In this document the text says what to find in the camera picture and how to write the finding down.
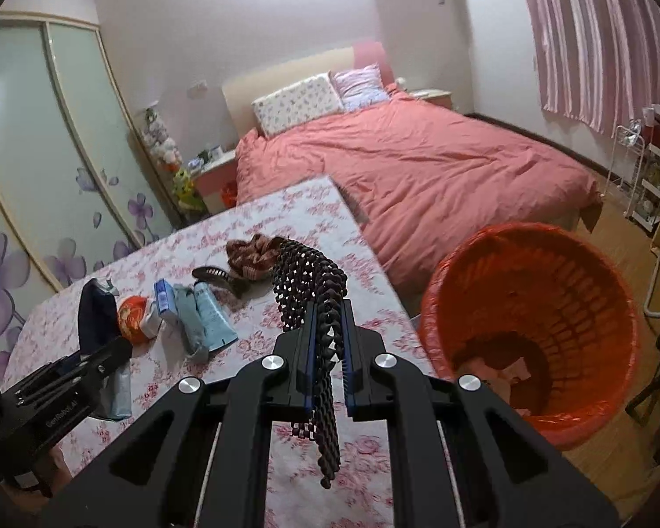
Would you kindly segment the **person left hand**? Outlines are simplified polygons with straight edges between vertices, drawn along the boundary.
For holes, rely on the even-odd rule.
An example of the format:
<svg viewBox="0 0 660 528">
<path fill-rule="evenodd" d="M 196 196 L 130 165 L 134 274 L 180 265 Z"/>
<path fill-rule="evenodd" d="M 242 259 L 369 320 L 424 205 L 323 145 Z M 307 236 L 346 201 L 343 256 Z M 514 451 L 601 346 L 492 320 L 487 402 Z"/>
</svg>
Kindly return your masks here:
<svg viewBox="0 0 660 528">
<path fill-rule="evenodd" d="M 51 448 L 48 452 L 40 455 L 35 461 L 35 474 L 39 477 L 51 495 L 62 491 L 67 484 L 70 484 L 73 474 L 67 466 L 62 447 Z"/>
</svg>

